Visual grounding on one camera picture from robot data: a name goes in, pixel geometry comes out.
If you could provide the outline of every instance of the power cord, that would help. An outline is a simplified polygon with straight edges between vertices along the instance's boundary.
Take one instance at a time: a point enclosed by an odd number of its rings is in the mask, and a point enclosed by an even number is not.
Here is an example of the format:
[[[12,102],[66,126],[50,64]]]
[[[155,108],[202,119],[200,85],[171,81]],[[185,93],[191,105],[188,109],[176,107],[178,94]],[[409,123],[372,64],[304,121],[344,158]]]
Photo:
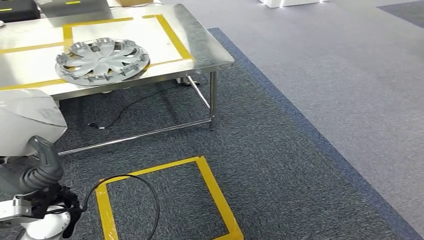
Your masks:
[[[113,9],[113,8],[142,8],[142,7],[146,7],[149,6],[151,4],[159,4],[159,5],[164,5],[163,3],[160,2],[151,2],[151,3],[147,3],[141,6],[110,6],[109,8]]]
[[[153,194],[154,200],[155,200],[155,204],[156,204],[156,218],[154,220],[154,225],[153,225],[153,229],[151,230],[147,240],[151,240],[153,238],[153,235],[155,235],[156,229],[158,228],[158,224],[159,224],[159,218],[160,218],[160,213],[161,213],[161,206],[159,204],[159,200],[158,200],[158,195],[156,194],[155,189],[152,187],[152,185],[144,180],[143,178],[139,177],[139,176],[134,176],[134,175],[129,175],[129,174],[123,174],[123,175],[116,175],[116,176],[111,176],[108,178],[103,179],[102,181],[100,181],[99,183],[97,183],[89,192],[88,194],[85,196],[85,199],[83,201],[83,207],[81,209],[75,209],[75,208],[64,208],[64,209],[56,209],[56,210],[51,210],[46,212],[45,214],[62,214],[65,212],[70,212],[70,211],[81,211],[82,213],[87,212],[88,208],[89,208],[89,199],[90,196],[92,195],[92,193],[94,192],[94,190],[96,190],[96,188],[98,188],[101,184],[103,184],[104,182],[107,182],[111,179],[115,179],[115,178],[120,178],[120,177],[130,177],[130,178],[135,178],[138,179],[140,181],[142,181],[143,183],[145,183],[148,188],[150,189],[151,193]]]
[[[153,93],[153,94],[151,94],[151,95],[147,95],[147,96],[144,96],[144,97],[142,97],[142,98],[140,98],[140,99],[138,99],[138,100],[136,100],[136,101],[134,101],[134,102],[132,102],[132,103],[130,103],[129,105],[127,105],[126,107],[124,107],[120,112],[119,112],[119,114],[118,114],[118,116],[111,122],[111,123],[109,123],[109,125],[107,125],[107,126],[99,126],[97,123],[95,123],[95,122],[91,122],[91,123],[88,123],[88,126],[89,127],[93,127],[93,128],[96,128],[96,129],[100,129],[100,130],[103,130],[103,129],[108,129],[108,128],[110,128],[110,127],[112,127],[120,118],[121,118],[121,116],[122,116],[122,114],[129,108],[129,107],[131,107],[132,105],[134,105],[134,104],[136,104],[136,103],[139,103],[139,102],[141,102],[142,100],[144,100],[144,99],[147,99],[147,98],[150,98],[150,97],[153,97],[153,96],[155,96],[155,95],[158,95],[158,94],[160,94],[160,93],[163,93],[163,92],[165,92],[165,91],[168,91],[168,90],[170,90],[170,89],[173,89],[173,88],[177,88],[177,87],[185,87],[183,84],[179,84],[179,85],[175,85],[175,86],[172,86],[172,87],[168,87],[168,88],[166,88],[166,89],[163,89],[163,90],[160,90],[160,91],[158,91],[158,92],[155,92],[155,93]]]

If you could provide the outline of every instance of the light gray carpet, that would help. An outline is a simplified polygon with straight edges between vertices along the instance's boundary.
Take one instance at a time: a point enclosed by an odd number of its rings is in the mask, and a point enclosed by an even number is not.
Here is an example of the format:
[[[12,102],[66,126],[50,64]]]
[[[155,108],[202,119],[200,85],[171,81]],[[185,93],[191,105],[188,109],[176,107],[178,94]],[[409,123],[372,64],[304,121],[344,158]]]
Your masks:
[[[247,240],[418,239],[225,35],[211,32],[236,59],[233,69],[219,75],[217,130],[192,127],[66,156],[63,183],[83,196],[99,179],[203,155]],[[206,79],[195,79],[207,92]],[[134,104],[115,127],[87,126],[108,124],[124,106],[173,84],[62,101],[69,130],[58,148],[201,119],[204,108],[192,89],[176,87]],[[155,186],[162,204],[155,239],[214,239],[227,232],[195,165],[143,177]],[[112,183],[109,194],[119,239],[144,239],[154,214],[146,187],[128,179]],[[76,240],[103,238],[95,199],[89,204]],[[0,231],[0,239],[13,237]]]
[[[377,8],[411,0],[164,2],[227,33],[424,235],[424,30]]]

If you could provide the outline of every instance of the table top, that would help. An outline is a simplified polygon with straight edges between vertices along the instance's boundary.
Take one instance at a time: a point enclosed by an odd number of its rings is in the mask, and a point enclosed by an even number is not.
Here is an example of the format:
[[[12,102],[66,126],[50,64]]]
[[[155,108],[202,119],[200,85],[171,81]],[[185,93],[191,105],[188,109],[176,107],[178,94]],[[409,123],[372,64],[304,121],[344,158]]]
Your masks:
[[[147,50],[148,65],[121,82],[81,86],[59,79],[56,55],[97,38],[129,39]],[[234,59],[182,5],[112,8],[8,23],[0,28],[0,91],[37,88],[64,100],[232,67]]]

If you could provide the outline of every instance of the dark gray carpet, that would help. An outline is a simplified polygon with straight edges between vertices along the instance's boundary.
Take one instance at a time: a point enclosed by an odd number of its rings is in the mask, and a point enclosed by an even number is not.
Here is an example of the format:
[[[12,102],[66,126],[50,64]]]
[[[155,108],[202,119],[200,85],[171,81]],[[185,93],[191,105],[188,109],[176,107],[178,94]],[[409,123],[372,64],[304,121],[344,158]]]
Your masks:
[[[219,29],[210,31],[236,59],[233,69],[219,74],[217,130],[197,126],[66,156],[64,184],[84,196],[99,179],[202,155],[245,239],[419,239]],[[206,93],[206,78],[194,78]],[[105,126],[128,104],[173,85],[166,82],[62,101],[69,130],[57,142],[58,148],[199,120],[200,113],[207,116],[190,88],[175,87],[134,104],[110,129],[87,126],[91,122]],[[155,239],[214,239],[227,232],[194,164],[143,177],[157,189],[162,206]],[[112,183],[109,196],[119,239],[145,239],[154,218],[146,187],[126,179]],[[94,197],[90,206],[77,240],[103,239]],[[14,234],[2,230],[0,239],[12,240]]]
[[[379,6],[378,8],[424,28],[424,0]]]

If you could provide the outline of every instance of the yellow tape square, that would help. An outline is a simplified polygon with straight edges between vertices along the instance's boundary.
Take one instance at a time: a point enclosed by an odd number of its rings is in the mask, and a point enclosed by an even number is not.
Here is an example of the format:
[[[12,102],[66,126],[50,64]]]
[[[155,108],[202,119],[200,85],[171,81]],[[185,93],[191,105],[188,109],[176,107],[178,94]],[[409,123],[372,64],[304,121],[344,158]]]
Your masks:
[[[188,60],[194,61],[194,58],[190,55],[187,48],[183,45],[181,40],[178,38],[177,34],[174,32],[174,30],[172,29],[172,27],[169,25],[168,21],[165,19],[165,17],[162,14],[145,15],[142,18],[144,18],[144,19],[156,18],[157,21],[159,22],[159,24],[162,26],[165,33],[167,34],[167,36],[169,37],[169,39],[171,40],[172,44],[175,46],[178,53],[181,55],[181,59],[150,64],[148,66],[148,68],[156,66],[156,65],[174,63],[174,62],[179,62],[179,61],[188,61]],[[107,19],[107,20],[98,20],[98,21],[88,21],[88,22],[77,22],[77,23],[65,24],[65,25],[62,26],[63,42],[55,42],[55,43],[35,45],[35,46],[17,47],[17,48],[10,48],[10,49],[0,49],[0,55],[1,54],[7,54],[7,53],[36,50],[36,49],[52,48],[52,47],[58,47],[58,46],[67,47],[67,46],[70,46],[74,43],[72,27],[95,25],[95,24],[104,24],[104,23],[116,23],[116,22],[123,22],[123,21],[131,21],[133,19],[134,19],[133,17],[126,17],[126,18],[117,18],[117,19]],[[43,86],[50,86],[50,85],[63,84],[63,83],[66,83],[66,81],[63,80],[63,79],[46,80],[46,81],[34,82],[34,83],[28,83],[28,84],[4,86],[4,87],[0,87],[0,91],[11,90],[11,89],[40,88],[40,87],[43,87]]]
[[[243,240],[243,233],[240,230],[240,227],[236,221],[236,218],[233,215],[233,212],[230,209],[230,206],[227,203],[217,181],[215,180],[214,174],[209,168],[208,163],[206,162],[205,157],[192,157],[180,161],[174,161],[164,165],[159,165],[140,171],[135,171],[129,173],[129,175],[138,176],[143,175],[183,164],[193,163],[197,164],[197,167],[200,170],[200,173],[203,177],[204,182],[206,183],[207,188],[209,189],[210,195],[212,196],[213,201],[218,208],[219,213],[225,223],[225,226],[228,230],[228,234],[215,238],[214,240]],[[129,177],[117,177],[111,180],[108,180],[101,184],[96,190],[95,194],[97,197],[97,205],[100,214],[101,225],[103,227],[103,234],[105,240],[119,240],[118,232],[115,225],[114,215],[112,213],[112,206],[109,200],[109,194],[106,184],[117,182],[120,180],[127,179]]]

